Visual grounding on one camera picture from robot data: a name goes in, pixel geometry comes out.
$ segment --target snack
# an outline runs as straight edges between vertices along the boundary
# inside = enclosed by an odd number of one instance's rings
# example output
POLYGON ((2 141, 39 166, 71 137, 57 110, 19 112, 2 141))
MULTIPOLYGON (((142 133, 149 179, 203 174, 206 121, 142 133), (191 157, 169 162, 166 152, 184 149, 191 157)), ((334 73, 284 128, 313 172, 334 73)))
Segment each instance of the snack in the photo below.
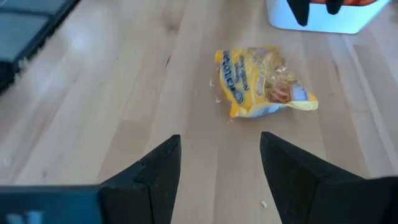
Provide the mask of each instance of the snack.
POLYGON ((277 47, 219 50, 220 84, 232 118, 256 118, 289 106, 316 110, 318 100, 286 66, 277 47))

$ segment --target food crumb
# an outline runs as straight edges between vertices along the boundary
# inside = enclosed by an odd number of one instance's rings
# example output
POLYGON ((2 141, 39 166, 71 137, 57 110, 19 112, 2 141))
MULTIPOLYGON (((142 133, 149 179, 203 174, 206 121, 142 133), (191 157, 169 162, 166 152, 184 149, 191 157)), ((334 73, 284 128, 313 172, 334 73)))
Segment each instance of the food crumb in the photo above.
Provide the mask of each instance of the food crumb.
POLYGON ((261 201, 261 205, 262 205, 263 208, 268 208, 268 205, 266 204, 265 201, 261 201))
POLYGON ((29 61, 27 58, 23 58, 22 60, 18 61, 18 67, 21 70, 25 70, 29 66, 29 61))
POLYGON ((212 79, 209 80, 209 86, 210 87, 215 87, 215 85, 213 84, 213 80, 212 79))

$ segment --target orange object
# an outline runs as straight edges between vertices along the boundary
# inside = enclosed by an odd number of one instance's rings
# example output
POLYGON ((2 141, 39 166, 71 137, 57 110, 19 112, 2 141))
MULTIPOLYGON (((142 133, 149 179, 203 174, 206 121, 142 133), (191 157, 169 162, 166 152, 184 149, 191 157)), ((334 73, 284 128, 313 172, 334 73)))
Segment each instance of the orange object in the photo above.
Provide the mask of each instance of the orange object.
POLYGON ((277 88, 274 87, 269 91, 269 101, 271 103, 288 103, 292 100, 291 97, 291 88, 277 88))
MULTIPOLYGON (((367 6, 369 4, 374 3, 377 0, 344 0, 344 6, 367 6)), ((311 0, 311 3, 316 4, 326 4, 327 0, 311 0)))

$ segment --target wooden surface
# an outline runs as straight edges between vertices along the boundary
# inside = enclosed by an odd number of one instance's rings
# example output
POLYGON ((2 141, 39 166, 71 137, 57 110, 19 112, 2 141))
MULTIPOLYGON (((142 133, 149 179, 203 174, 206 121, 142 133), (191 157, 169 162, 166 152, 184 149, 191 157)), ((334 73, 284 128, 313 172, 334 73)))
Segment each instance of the wooden surface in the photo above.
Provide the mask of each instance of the wooden surface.
POLYGON ((181 134, 173 223, 242 224, 280 223, 261 131, 363 177, 397 174, 398 7, 357 35, 279 30, 264 7, 82 0, 0 99, 0 183, 100 182, 181 134), (215 51, 270 44, 319 109, 229 121, 209 86, 215 51))

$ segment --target snack bag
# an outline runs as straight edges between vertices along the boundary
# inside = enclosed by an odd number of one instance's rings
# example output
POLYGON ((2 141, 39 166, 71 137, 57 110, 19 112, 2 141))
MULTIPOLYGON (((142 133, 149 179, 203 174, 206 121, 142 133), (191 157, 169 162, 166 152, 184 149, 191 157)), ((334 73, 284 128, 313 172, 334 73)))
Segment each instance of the snack bag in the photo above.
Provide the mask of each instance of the snack bag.
POLYGON ((219 50, 220 83, 232 118, 256 118, 289 106, 316 110, 318 100, 286 66, 277 47, 219 50))

